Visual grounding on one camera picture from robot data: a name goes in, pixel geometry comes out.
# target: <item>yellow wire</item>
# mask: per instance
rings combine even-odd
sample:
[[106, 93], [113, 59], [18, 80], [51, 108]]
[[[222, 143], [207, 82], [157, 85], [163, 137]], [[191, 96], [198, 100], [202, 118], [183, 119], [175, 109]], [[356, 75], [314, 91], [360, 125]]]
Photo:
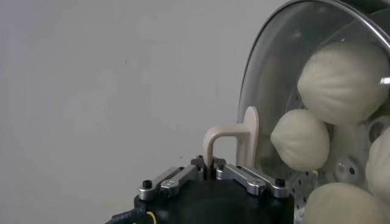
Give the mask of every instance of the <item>yellow wire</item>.
[[150, 215], [153, 219], [153, 224], [157, 224], [156, 215], [153, 212], [146, 212], [147, 215]]

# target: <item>black cable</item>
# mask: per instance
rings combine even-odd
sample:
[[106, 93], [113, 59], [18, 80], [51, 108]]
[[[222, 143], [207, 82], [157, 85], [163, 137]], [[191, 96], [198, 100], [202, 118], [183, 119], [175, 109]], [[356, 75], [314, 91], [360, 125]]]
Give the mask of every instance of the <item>black cable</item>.
[[133, 224], [143, 215], [145, 215], [144, 209], [137, 207], [133, 210], [114, 215], [111, 220], [105, 224]]

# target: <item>metal bracket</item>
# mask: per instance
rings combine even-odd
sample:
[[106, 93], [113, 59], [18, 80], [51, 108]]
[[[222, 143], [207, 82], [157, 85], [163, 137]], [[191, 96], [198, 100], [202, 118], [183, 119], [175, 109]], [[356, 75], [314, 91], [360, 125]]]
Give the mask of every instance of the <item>metal bracket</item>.
[[138, 188], [138, 196], [141, 200], [153, 200], [154, 197], [157, 195], [158, 190], [160, 189], [161, 182], [173, 177], [175, 174], [180, 172], [180, 168], [178, 167], [171, 167], [167, 171], [163, 172], [161, 175], [156, 177], [152, 181], [152, 186], [145, 188], [143, 185], [141, 185]]
[[179, 193], [180, 188], [189, 180], [202, 180], [203, 169], [198, 170], [195, 165], [189, 165], [177, 175], [161, 183], [161, 192], [166, 197], [172, 197]]
[[234, 179], [243, 185], [248, 193], [253, 195], [261, 195], [267, 189], [275, 198], [289, 197], [288, 183], [281, 179], [273, 179], [251, 167], [236, 167], [231, 164], [218, 167], [216, 178], [219, 180]]

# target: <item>metal rim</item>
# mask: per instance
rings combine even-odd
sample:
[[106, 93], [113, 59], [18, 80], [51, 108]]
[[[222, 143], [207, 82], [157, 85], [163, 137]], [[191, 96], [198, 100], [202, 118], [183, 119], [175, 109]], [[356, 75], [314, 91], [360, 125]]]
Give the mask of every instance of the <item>metal rim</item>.
[[240, 94], [239, 94], [238, 108], [240, 108], [240, 106], [241, 106], [241, 98], [243, 96], [243, 86], [244, 86], [244, 81], [245, 81], [247, 70], [248, 70], [248, 65], [249, 65], [250, 60], [252, 59], [252, 54], [254, 52], [254, 49], [256, 47], [256, 44], [257, 44], [258, 39], [260, 38], [261, 34], [264, 32], [265, 28], [272, 21], [272, 19], [276, 15], [278, 15], [282, 10], [284, 10], [292, 5], [302, 3], [302, 2], [322, 2], [322, 3], [329, 4], [329, 5], [335, 6], [338, 9], [343, 10], [344, 12], [348, 13], [350, 16], [354, 17], [361, 24], [366, 26], [378, 38], [380, 43], [385, 47], [387, 52], [390, 54], [390, 37], [389, 37], [389, 35], [380, 26], [378, 26], [371, 19], [369, 19], [369, 17], [366, 14], [358, 11], [357, 9], [352, 7], [351, 5], [348, 5], [348, 4], [341, 2], [339, 0], [292, 0], [290, 2], [285, 3], [284, 5], [279, 7], [276, 11], [274, 11], [271, 14], [271, 16], [266, 20], [264, 25], [261, 27], [259, 33], [257, 34], [256, 39], [253, 42], [253, 45], [250, 49], [249, 56], [248, 56], [248, 59], [247, 59], [246, 65], [245, 65], [244, 76], [243, 76], [243, 79], [241, 81], [241, 89], [240, 89]]

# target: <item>white steamed bun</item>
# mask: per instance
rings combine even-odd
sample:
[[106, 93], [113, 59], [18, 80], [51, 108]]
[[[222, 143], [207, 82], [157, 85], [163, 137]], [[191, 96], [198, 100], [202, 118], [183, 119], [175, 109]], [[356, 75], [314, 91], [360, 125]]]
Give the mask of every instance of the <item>white steamed bun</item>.
[[271, 142], [291, 168], [311, 171], [322, 167], [329, 153], [325, 124], [307, 110], [291, 110], [280, 118]]
[[331, 124], [353, 124], [367, 119], [387, 98], [379, 83], [389, 62], [378, 48], [338, 42], [320, 49], [306, 63], [298, 91], [306, 107]]
[[371, 145], [366, 178], [370, 191], [390, 220], [390, 128]]
[[301, 224], [385, 224], [373, 196], [345, 183], [325, 184], [309, 196]]

